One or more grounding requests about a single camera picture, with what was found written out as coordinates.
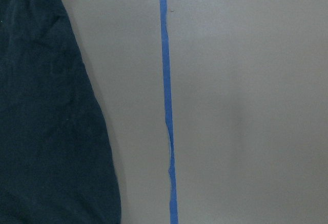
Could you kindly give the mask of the black graphic t-shirt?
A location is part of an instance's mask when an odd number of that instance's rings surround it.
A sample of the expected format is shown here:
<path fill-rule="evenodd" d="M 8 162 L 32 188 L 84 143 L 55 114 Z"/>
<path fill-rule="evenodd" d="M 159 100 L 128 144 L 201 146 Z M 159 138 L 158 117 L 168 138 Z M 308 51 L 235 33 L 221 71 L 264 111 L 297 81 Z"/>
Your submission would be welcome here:
<path fill-rule="evenodd" d="M 1 223 L 120 223 L 106 122 L 62 0 L 1 0 Z"/>

